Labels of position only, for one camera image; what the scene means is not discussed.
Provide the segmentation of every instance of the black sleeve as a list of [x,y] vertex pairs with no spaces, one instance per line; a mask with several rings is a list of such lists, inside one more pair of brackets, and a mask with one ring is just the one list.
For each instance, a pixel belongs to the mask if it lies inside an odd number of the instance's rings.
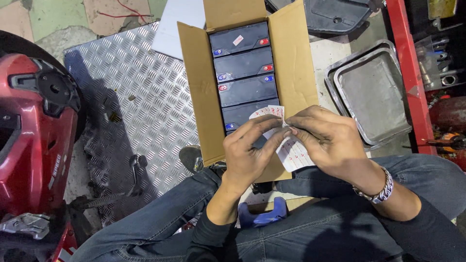
[[466,261],[466,239],[455,225],[422,197],[419,214],[410,221],[399,222],[379,216],[380,222],[408,254],[417,259]]
[[236,222],[223,226],[215,225],[209,220],[204,211],[194,228],[185,261],[217,262],[223,244],[235,224]]

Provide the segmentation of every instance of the blue battery terminal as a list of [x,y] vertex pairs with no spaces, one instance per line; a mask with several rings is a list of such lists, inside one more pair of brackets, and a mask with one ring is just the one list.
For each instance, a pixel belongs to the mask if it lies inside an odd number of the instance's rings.
[[226,128],[227,130],[233,129],[233,128],[234,128],[234,125],[233,125],[232,123],[226,124],[226,125],[225,125],[225,128]]

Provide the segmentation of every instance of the silver bracelet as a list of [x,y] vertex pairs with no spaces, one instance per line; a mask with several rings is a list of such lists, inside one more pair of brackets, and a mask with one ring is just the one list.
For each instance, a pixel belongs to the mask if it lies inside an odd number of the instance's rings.
[[382,167],[382,170],[385,172],[385,186],[382,189],[382,191],[380,191],[380,193],[374,196],[369,196],[369,195],[364,194],[363,192],[361,192],[361,190],[353,186],[354,192],[356,192],[356,194],[364,197],[365,199],[369,200],[370,202],[374,204],[378,204],[382,201],[387,200],[387,198],[390,197],[391,192],[393,191],[393,179],[391,178],[391,175],[387,169]]

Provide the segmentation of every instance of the black battery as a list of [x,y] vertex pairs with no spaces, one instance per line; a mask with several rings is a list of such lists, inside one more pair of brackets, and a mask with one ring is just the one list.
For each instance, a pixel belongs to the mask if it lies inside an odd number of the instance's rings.
[[249,116],[252,113],[269,105],[280,105],[280,102],[275,98],[222,108],[225,131],[229,132],[238,129],[242,124],[249,120]]
[[218,83],[275,72],[270,47],[215,58],[213,64]]
[[255,76],[218,85],[221,107],[277,98],[275,74]]
[[[234,131],[228,131],[226,133],[226,135],[230,135],[232,134]],[[265,145],[265,142],[267,142],[267,138],[265,138],[265,136],[260,136],[260,138],[253,143],[253,147],[256,147],[256,148],[262,148],[264,145]]]
[[211,34],[210,44],[213,57],[270,46],[267,22]]

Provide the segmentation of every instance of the person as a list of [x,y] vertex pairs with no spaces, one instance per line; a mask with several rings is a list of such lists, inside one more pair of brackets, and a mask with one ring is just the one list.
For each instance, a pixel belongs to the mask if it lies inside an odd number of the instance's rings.
[[[466,175],[457,165],[420,154],[369,159],[355,121],[319,106],[286,123],[273,115],[249,120],[223,142],[225,172],[196,170],[94,234],[71,260],[384,261],[404,252],[419,261],[466,261],[466,240],[450,221],[466,207]],[[272,128],[279,131],[253,148]],[[289,135],[317,167],[293,172],[274,189],[328,199],[261,228],[235,228],[240,196]],[[174,234],[201,212],[194,229]]]

